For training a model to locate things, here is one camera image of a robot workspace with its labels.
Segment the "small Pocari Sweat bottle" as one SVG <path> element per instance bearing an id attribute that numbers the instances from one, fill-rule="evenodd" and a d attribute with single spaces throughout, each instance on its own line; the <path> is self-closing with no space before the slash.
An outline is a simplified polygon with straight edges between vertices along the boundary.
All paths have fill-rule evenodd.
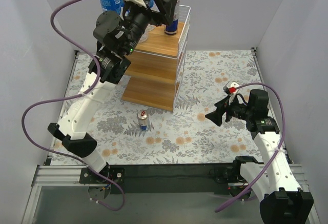
<path id="1" fill-rule="evenodd" d="M 139 43 L 143 43 L 145 42 L 149 37 L 149 26 L 147 26 L 144 34 L 141 36 L 141 38 L 139 39 Z"/>

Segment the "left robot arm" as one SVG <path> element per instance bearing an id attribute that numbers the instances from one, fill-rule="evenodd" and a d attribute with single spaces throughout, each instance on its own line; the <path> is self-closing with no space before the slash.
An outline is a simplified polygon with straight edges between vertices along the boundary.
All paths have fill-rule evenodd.
<path id="1" fill-rule="evenodd" d="M 96 20 L 93 36 L 97 40 L 95 59 L 89 65 L 80 97 L 57 122 L 48 125 L 48 131 L 63 146 L 90 167 L 92 178 L 103 183 L 109 177 L 108 163 L 97 151 L 97 141 L 87 133 L 91 119 L 100 104 L 119 83 L 130 65 L 132 54 L 148 25 L 171 25 L 178 0 L 154 0 L 158 10 L 126 2 L 120 16 L 105 11 Z"/>

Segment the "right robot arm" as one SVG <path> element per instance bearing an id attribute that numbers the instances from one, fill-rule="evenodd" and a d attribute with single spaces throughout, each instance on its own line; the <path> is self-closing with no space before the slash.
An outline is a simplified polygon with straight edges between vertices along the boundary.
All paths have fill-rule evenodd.
<path id="1" fill-rule="evenodd" d="M 237 118 L 246 122 L 264 166 L 253 159 L 243 159 L 232 168 L 236 181 L 249 184 L 259 199 L 261 219 L 264 223 L 306 223 L 314 200 L 296 180 L 279 143 L 282 140 L 276 121 L 269 117 L 269 95 L 265 90 L 250 91 L 249 101 L 238 101 L 237 92 L 215 104 L 216 110 L 205 115 L 215 125 Z"/>

